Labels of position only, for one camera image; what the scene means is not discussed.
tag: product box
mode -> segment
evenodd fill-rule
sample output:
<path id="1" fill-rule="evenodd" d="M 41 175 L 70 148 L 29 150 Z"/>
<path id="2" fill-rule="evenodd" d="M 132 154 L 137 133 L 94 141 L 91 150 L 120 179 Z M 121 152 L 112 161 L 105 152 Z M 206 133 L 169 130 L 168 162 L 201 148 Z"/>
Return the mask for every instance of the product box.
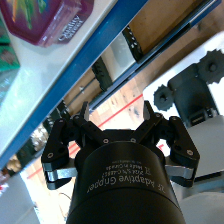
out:
<path id="1" fill-rule="evenodd" d="M 1 0 L 9 31 L 31 44 L 67 43 L 83 25 L 94 0 Z"/>
<path id="2" fill-rule="evenodd" d="M 0 107 L 7 92 L 16 78 L 18 70 L 0 72 Z"/>
<path id="3" fill-rule="evenodd" d="M 19 68 L 19 61 L 11 46 L 0 46 L 0 72 Z"/>

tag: metal bracket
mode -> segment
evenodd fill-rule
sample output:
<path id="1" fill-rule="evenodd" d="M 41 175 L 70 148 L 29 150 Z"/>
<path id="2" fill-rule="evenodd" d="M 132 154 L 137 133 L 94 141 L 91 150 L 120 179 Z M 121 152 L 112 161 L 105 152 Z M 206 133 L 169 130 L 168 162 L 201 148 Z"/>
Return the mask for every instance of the metal bracket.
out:
<path id="1" fill-rule="evenodd" d="M 169 156 L 166 157 L 165 169 L 168 176 L 183 177 L 184 179 L 191 179 L 194 174 L 193 168 L 180 166 L 179 164 L 173 162 Z"/>
<path id="2" fill-rule="evenodd" d="M 163 119 L 162 114 L 156 113 L 155 118 L 145 120 L 129 137 L 134 143 L 140 143 L 152 129 Z"/>
<path id="3" fill-rule="evenodd" d="M 64 178 L 76 177 L 77 170 L 75 168 L 75 160 L 70 158 L 68 164 L 52 172 L 47 171 L 46 174 L 48 175 L 48 179 L 51 182 L 64 179 Z"/>

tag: product on shelf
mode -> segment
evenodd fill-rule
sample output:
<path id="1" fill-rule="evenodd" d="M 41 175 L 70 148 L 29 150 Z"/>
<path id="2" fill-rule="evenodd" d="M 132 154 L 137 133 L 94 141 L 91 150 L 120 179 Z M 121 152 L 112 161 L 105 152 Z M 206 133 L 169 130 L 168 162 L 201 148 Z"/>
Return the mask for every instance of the product on shelf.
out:
<path id="1" fill-rule="evenodd" d="M 9 185 L 7 183 L 0 185 L 0 197 L 2 196 L 2 194 L 6 191 L 8 187 Z"/>
<path id="2" fill-rule="evenodd" d="M 6 96 L 11 84 L 17 75 L 17 70 L 0 72 L 0 106 Z"/>
<path id="3" fill-rule="evenodd" d="M 48 132 L 42 124 L 32 133 L 31 140 L 36 152 L 45 147 L 48 140 Z"/>
<path id="4" fill-rule="evenodd" d="M 6 168 L 1 170 L 0 171 L 0 186 L 4 185 L 8 181 L 9 177 L 10 177 L 10 175 Z"/>
<path id="5" fill-rule="evenodd" d="M 17 156 L 14 155 L 9 162 L 7 163 L 7 169 L 10 171 L 13 171 L 15 173 L 19 172 L 21 170 L 21 163 L 18 160 Z"/>
<path id="6" fill-rule="evenodd" d="M 94 0 L 1 0 L 9 31 L 25 41 L 48 47 L 67 43 L 92 12 Z"/>

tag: screw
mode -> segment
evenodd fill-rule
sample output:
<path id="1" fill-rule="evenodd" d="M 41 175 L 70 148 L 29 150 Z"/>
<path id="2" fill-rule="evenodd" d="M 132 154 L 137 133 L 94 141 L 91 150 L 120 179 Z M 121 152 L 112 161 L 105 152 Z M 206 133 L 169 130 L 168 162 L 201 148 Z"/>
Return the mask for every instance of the screw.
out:
<path id="1" fill-rule="evenodd" d="M 215 72 L 216 69 L 217 69 L 217 65 L 216 65 L 215 63 L 211 63 L 211 64 L 209 65 L 209 71 L 210 71 L 210 72 Z"/>
<path id="2" fill-rule="evenodd" d="M 164 102 L 167 101 L 167 99 L 168 99 L 168 98 L 163 94 L 162 96 L 160 96 L 159 101 L 160 101 L 161 103 L 164 103 Z"/>
<path id="3" fill-rule="evenodd" d="M 136 143 L 136 139 L 135 138 L 131 138 L 131 142 Z"/>
<path id="4" fill-rule="evenodd" d="M 54 154 L 51 152 L 51 153 L 48 153 L 47 158 L 50 159 L 50 158 L 52 158 L 53 156 L 54 156 Z"/>
<path id="5" fill-rule="evenodd" d="M 109 143 L 109 139 L 105 138 L 105 139 L 103 140 L 103 143 L 105 143 L 105 144 Z"/>
<path id="6" fill-rule="evenodd" d="M 193 156 L 194 153 L 191 150 L 187 150 L 187 154 Z"/>

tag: white shelf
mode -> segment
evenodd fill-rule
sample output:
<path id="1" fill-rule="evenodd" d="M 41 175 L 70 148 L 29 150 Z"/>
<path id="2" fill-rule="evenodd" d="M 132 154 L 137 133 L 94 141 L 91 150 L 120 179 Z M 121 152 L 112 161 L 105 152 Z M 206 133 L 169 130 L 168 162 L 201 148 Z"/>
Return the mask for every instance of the white shelf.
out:
<path id="1" fill-rule="evenodd" d="M 0 108 L 0 155 L 116 1 L 95 0 L 92 14 L 67 45 L 41 48 L 10 34 L 21 68 Z"/>

